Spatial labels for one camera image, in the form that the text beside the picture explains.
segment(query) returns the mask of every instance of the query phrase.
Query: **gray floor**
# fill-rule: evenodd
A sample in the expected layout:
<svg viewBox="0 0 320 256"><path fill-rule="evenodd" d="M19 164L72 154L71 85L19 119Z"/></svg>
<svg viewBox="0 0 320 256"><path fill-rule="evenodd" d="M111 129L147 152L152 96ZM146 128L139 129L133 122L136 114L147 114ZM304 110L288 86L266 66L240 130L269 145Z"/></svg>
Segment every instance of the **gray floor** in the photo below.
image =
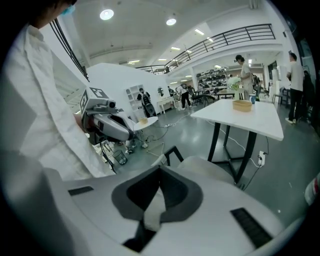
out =
<svg viewBox="0 0 320 256"><path fill-rule="evenodd" d="M285 121L288 109L284 106L276 106L281 121L284 139L277 141L269 138L269 155L266 156L265 166L258 170L246 193L256 198L269 209L271 209L288 226L295 219L303 216L308 205L304 198L304 191L308 183L318 174L320 166L320 139L313 128L305 122L291 125ZM175 123L187 114L191 114L202 108L202 105L192 109L177 111L169 110L166 114L158 115L159 120L155 126L145 132L160 138L167 129L159 128L169 123ZM164 151L176 146L184 158L188 156L199 156L207 159L214 127L196 118L186 116L174 127L170 127L166 135L158 140L152 141L149 148L164 142ZM223 152L224 134L220 132L213 161L226 159ZM242 146L246 147L248 132L231 127L229 136ZM228 140L227 148L232 157L243 156L244 150L234 141ZM160 154L160 148L154 150ZM268 145L265 136L257 135L253 161L258 164L260 151L267 152ZM137 146L134 153L126 155L128 162L125 165L116 165L117 172L129 172L141 168L148 168L157 157L147 153L145 149ZM176 157L171 160L172 166L177 166L179 161ZM240 183L247 184L257 167L249 161Z"/></svg>

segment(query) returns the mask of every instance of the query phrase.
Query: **white partition wall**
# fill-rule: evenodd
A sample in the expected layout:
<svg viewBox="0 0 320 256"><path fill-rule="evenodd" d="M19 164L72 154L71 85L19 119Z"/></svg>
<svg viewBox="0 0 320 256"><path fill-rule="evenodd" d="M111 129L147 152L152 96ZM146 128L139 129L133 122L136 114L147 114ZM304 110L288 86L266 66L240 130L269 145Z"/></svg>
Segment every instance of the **white partition wall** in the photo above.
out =
<svg viewBox="0 0 320 256"><path fill-rule="evenodd" d="M144 90L150 94L156 113L161 111L157 103L158 88L162 87L164 97L170 96L165 75L150 74L136 68L110 63L100 63L89 67L87 73L90 86L104 90L108 97L116 101L116 106L122 108L131 117L135 115L126 89L142 85Z"/></svg>

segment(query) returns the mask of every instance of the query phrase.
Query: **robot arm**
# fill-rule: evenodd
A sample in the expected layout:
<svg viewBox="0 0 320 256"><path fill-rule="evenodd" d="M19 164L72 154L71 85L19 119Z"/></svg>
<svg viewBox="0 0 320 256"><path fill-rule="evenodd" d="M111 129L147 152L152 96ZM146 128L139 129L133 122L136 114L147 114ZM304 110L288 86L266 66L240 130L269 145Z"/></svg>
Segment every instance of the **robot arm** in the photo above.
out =
<svg viewBox="0 0 320 256"><path fill-rule="evenodd" d="M90 135L91 144L96 145L105 140L123 142L133 138L133 122L122 109L116 108L116 102L110 99L103 90L87 87L79 106L81 123Z"/></svg>

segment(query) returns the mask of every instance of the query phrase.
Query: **white chair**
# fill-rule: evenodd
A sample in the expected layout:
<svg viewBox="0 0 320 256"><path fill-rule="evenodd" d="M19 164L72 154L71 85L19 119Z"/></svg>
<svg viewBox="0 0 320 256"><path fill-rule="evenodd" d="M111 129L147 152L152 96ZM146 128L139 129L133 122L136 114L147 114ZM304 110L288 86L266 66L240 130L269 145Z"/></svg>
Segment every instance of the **white chair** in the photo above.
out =
<svg viewBox="0 0 320 256"><path fill-rule="evenodd" d="M188 158L183 159L177 147L175 146L169 149L166 153L160 155L159 158L151 166L170 166L169 155L171 153L175 153L178 159L181 161L181 163L177 167L179 169L184 169L189 172L205 175L215 180L226 182L232 185L234 184L234 178L218 165L197 156L189 156Z"/></svg>

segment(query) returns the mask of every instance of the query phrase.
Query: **railing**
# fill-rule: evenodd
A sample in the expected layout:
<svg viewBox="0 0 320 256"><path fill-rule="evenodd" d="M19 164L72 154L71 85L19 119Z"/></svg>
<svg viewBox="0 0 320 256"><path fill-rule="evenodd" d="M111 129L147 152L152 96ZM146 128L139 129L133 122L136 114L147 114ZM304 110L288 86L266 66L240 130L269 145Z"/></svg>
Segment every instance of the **railing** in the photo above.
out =
<svg viewBox="0 0 320 256"><path fill-rule="evenodd" d="M169 72L165 65L152 65L152 66L139 66L136 69L140 69L149 73L153 73L155 75L166 74Z"/></svg>
<svg viewBox="0 0 320 256"><path fill-rule="evenodd" d="M66 51L66 53L70 56L73 63L76 65L76 67L80 70L80 72L84 75L84 77L89 81L88 75L86 70L81 66L80 62L78 61L75 53L72 51L64 32L62 31L58 19L54 19L52 22L50 22L50 26L55 33L56 37L58 38L59 42L61 43L62 47Z"/></svg>
<svg viewBox="0 0 320 256"><path fill-rule="evenodd" d="M202 54L206 54L222 47L248 41L273 39L276 39L276 37L274 32L272 31L271 24L244 26L214 35L191 46L188 49L185 49L182 53L174 57L167 64L161 65L162 69L165 70L164 72L153 72L153 70L155 69L154 67L158 67L159 65L141 66L137 67L137 69L145 70L156 75L168 73L179 67L180 65Z"/></svg>

